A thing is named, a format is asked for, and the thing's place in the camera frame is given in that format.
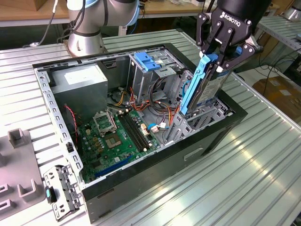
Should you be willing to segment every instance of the motherboard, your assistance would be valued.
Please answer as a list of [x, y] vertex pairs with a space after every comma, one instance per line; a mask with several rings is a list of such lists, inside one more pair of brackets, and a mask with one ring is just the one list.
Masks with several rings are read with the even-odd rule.
[[144, 125], [135, 110], [126, 110], [114, 115], [111, 112], [96, 114], [89, 123], [79, 126], [82, 143], [79, 155], [85, 182], [160, 148], [151, 131], [143, 129]]

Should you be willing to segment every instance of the workbench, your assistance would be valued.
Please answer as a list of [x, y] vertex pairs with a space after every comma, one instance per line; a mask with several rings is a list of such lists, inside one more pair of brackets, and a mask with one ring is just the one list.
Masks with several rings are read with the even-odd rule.
[[[194, 64], [195, 41], [176, 30], [103, 39], [109, 51], [174, 44]], [[32, 64], [70, 58], [63, 44], [0, 51], [0, 132], [28, 129], [43, 175], [66, 164]], [[223, 90], [247, 112], [211, 153], [93, 225], [285, 225], [301, 211], [301, 128], [235, 74]], [[55, 221], [44, 200], [0, 225], [88, 225], [81, 206]]]

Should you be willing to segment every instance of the red cable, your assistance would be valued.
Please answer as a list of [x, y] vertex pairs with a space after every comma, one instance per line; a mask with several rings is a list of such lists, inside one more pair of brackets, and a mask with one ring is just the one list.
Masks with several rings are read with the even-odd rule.
[[69, 110], [69, 112], [71, 113], [72, 115], [72, 118], [73, 118], [73, 121], [74, 121], [74, 127], [75, 127], [75, 135], [76, 135], [76, 143], [77, 143], [77, 125], [76, 125], [76, 120], [75, 120], [75, 116], [74, 116], [74, 113], [73, 111], [71, 110], [70, 107], [68, 107], [67, 105], [64, 106], [65, 108], [67, 108]]

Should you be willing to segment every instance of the blue drive bracket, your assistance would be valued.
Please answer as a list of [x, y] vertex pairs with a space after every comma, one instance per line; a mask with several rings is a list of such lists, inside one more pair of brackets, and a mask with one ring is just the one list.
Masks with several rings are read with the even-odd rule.
[[147, 53], [135, 53], [134, 57], [147, 72], [161, 68]]
[[201, 58], [198, 67], [196, 68], [196, 71], [194, 72], [193, 78], [191, 80], [191, 83], [188, 87], [188, 90], [186, 91], [185, 96], [183, 97], [183, 101], [181, 102], [181, 112], [182, 114], [186, 114], [189, 108], [189, 102], [191, 98], [193, 98], [194, 93], [196, 89], [198, 88], [198, 85], [202, 81], [202, 79], [205, 77], [205, 68], [208, 63], [213, 63], [216, 61], [218, 56], [216, 54], [209, 54], [209, 55], [203, 55]]

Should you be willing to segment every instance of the wooden tabletop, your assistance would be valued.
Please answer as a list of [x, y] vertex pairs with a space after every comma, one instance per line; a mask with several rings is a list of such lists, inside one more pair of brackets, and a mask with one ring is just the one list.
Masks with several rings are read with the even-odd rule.
[[[38, 11], [28, 11], [0, 5], [0, 21], [49, 19], [52, 14], [53, 3], [54, 0], [47, 0]], [[279, 8], [279, 6], [274, 4], [270, 7], [270, 9], [275, 8]], [[145, 3], [145, 14], [198, 13], [200, 10], [201, 7], [191, 3], [175, 5], [169, 0], [148, 1]], [[64, 0], [58, 1], [55, 18], [69, 18], [68, 8]]]
[[[38, 11], [0, 5], [0, 21], [49, 19], [52, 15], [53, 3], [54, 0], [48, 0]], [[69, 18], [67, 4], [64, 0], [58, 1], [55, 18]]]
[[197, 7], [191, 3], [175, 5], [169, 0], [147, 1], [145, 3], [145, 14], [198, 13], [201, 10], [201, 7]]

